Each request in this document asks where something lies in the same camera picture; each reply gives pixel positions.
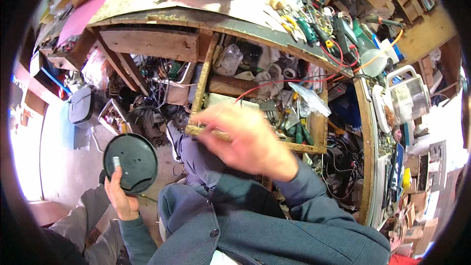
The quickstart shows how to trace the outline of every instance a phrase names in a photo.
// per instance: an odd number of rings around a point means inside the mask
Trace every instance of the black round lid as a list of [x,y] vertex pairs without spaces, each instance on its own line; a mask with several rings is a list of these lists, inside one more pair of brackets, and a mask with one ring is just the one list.
[[111,139],[103,155],[109,180],[115,164],[122,168],[121,188],[128,194],[140,194],[156,180],[156,152],[152,144],[138,134],[121,134]]

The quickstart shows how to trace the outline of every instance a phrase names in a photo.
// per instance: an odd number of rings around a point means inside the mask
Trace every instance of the jacket sleeve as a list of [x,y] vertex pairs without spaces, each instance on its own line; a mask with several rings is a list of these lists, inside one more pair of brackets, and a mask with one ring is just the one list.
[[352,215],[340,209],[326,195],[326,185],[307,164],[298,160],[298,173],[290,182],[276,182],[290,208],[293,220],[325,223],[333,219],[355,222]]
[[122,240],[128,250],[132,265],[147,264],[157,250],[157,245],[144,225],[142,216],[131,221],[119,221]]

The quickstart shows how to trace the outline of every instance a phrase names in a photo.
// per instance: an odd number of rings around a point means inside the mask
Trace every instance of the left hand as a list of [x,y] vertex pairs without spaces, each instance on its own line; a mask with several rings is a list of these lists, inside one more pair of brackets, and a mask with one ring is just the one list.
[[118,166],[111,182],[105,179],[105,191],[110,199],[111,205],[115,208],[118,217],[123,221],[130,221],[139,218],[139,202],[137,198],[127,196],[121,188],[122,169]]

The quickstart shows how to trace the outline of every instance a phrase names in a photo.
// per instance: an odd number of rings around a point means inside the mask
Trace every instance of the spool of wire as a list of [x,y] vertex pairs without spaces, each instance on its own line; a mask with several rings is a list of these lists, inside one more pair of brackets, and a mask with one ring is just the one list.
[[285,68],[283,70],[283,76],[285,76],[285,79],[296,79],[298,76],[297,72],[293,70],[292,68]]

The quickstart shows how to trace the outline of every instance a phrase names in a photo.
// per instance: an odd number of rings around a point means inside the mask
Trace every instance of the concrete floor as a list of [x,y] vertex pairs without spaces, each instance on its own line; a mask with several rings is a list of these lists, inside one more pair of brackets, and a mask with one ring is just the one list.
[[[73,209],[84,191],[94,188],[98,184],[99,174],[103,168],[103,153],[100,153],[93,139],[89,147],[78,150],[66,149],[59,142],[56,134],[56,125],[59,119],[67,119],[57,114],[58,110],[50,107],[45,115],[44,129],[40,150],[40,167],[44,200],[61,203],[66,209]],[[102,125],[96,126],[95,136],[104,149],[114,135]],[[156,182],[145,192],[145,195],[157,199],[163,186],[172,183],[180,174],[183,166],[173,161],[170,146],[162,146],[156,149],[158,158],[158,174]],[[149,228],[152,238],[159,246],[162,239],[157,223],[157,206],[151,200],[139,198],[140,213],[145,225]],[[109,207],[97,228],[103,231],[109,220],[117,218],[113,207]]]

